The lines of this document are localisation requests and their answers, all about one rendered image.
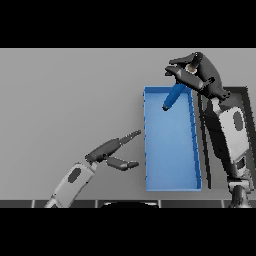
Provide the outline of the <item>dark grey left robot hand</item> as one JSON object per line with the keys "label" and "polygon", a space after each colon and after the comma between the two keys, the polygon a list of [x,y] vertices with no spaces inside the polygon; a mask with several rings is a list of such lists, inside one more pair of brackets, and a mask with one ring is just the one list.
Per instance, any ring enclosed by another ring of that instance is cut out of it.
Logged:
{"label": "dark grey left robot hand", "polygon": [[98,146],[96,149],[94,149],[90,153],[88,153],[85,156],[85,160],[89,164],[93,164],[95,162],[101,163],[105,161],[108,166],[120,171],[127,171],[128,169],[135,168],[139,165],[138,162],[136,161],[127,162],[125,160],[113,157],[113,154],[123,145],[127,144],[129,141],[131,141],[133,138],[135,138],[140,134],[141,134],[141,131],[137,130],[124,136],[123,138],[111,139],[103,143],[102,145]]}

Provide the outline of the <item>blue pipe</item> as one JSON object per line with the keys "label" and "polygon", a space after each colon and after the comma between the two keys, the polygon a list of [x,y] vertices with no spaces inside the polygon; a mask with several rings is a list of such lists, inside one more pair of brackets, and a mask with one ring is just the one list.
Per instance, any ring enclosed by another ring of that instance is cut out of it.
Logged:
{"label": "blue pipe", "polygon": [[184,89],[185,85],[182,83],[176,83],[175,85],[173,85],[163,103],[162,109],[164,111],[169,110],[177,101],[177,99],[179,98],[180,94],[183,92]]}

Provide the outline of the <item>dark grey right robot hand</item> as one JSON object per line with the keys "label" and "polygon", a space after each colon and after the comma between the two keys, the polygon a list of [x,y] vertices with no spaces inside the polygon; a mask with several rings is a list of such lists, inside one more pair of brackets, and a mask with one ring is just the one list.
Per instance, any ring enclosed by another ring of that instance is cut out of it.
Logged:
{"label": "dark grey right robot hand", "polygon": [[218,98],[224,101],[230,97],[230,92],[223,89],[219,72],[201,52],[170,60],[165,70],[166,75],[174,76],[178,83],[194,89],[208,99]]}

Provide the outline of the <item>blue bin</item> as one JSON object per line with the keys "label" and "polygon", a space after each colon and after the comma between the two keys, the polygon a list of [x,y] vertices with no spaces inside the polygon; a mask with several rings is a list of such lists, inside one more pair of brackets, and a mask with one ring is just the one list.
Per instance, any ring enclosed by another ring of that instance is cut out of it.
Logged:
{"label": "blue bin", "polygon": [[174,105],[162,109],[171,86],[144,88],[146,190],[200,191],[202,178],[192,90],[185,88]]}

